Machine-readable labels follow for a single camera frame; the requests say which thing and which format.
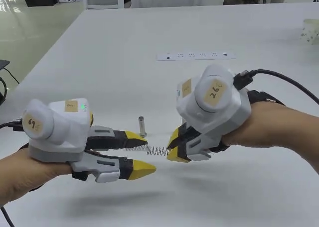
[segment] wearable gripper device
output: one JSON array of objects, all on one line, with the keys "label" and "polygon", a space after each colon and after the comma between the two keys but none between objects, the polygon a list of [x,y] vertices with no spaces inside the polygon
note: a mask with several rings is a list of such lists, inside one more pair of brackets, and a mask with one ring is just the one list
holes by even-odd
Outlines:
[{"label": "wearable gripper device", "polygon": [[222,136],[247,120],[251,104],[265,101],[283,105],[267,93],[249,91],[244,85],[236,86],[234,74],[218,65],[208,66],[201,76],[178,85],[177,111],[186,122],[170,138],[168,160],[208,160],[210,152],[217,153],[229,147],[222,143]]}]

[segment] number label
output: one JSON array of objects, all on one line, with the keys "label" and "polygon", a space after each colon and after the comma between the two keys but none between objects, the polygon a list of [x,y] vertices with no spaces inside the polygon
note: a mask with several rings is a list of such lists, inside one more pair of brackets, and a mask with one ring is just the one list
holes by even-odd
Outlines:
[{"label": "number label", "polygon": [[216,106],[219,103],[219,100],[223,96],[226,89],[227,85],[225,83],[218,79],[213,80],[209,89],[206,92],[204,101],[210,104],[211,106]]},{"label": "number label", "polygon": [[187,95],[191,93],[191,79],[183,83],[181,90],[182,90],[183,98],[185,98]]},{"label": "number label", "polygon": [[78,112],[78,101],[77,100],[66,100],[64,110],[68,113]]},{"label": "number label", "polygon": [[27,129],[35,134],[40,134],[43,129],[43,124],[39,120],[35,119],[31,114],[25,114],[22,119],[22,125],[24,129]]}]

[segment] metal cylinder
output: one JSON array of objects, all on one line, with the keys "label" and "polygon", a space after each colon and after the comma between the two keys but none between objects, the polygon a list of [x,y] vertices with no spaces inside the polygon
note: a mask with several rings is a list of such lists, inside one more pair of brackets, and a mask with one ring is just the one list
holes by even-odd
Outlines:
[{"label": "metal cylinder", "polygon": [[145,123],[144,123],[144,117],[139,117],[139,124],[140,124],[140,136],[146,137],[146,131],[145,131]]}]

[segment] metal spring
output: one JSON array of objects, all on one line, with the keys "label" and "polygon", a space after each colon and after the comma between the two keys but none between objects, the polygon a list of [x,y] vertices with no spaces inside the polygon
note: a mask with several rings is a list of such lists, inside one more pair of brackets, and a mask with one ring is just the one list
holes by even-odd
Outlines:
[{"label": "metal spring", "polygon": [[147,155],[153,155],[153,156],[167,156],[170,153],[170,150],[168,150],[166,147],[149,146],[149,145],[137,146],[137,147],[129,148],[126,150],[127,151],[146,151]]}]

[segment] white table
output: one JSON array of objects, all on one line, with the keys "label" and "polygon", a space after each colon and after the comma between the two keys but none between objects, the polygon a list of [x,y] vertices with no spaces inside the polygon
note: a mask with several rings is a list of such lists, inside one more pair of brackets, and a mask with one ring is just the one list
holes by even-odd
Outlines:
[{"label": "white table", "polygon": [[[0,122],[18,117],[31,98],[86,97],[95,124],[138,132],[143,115],[150,144],[166,146],[181,123],[176,84],[210,63],[234,72],[275,70],[319,96],[319,46],[299,43],[303,19],[319,18],[318,10],[318,3],[307,3],[84,11],[10,94]],[[232,50],[237,59],[156,61],[158,53],[189,49]],[[319,115],[313,101],[284,81],[261,75],[250,88]],[[1,130],[0,140],[2,157],[27,138]],[[7,206],[16,226],[319,225],[318,175],[286,149],[236,146],[188,164],[142,152],[115,153],[158,170],[110,184],[57,178]]]}]

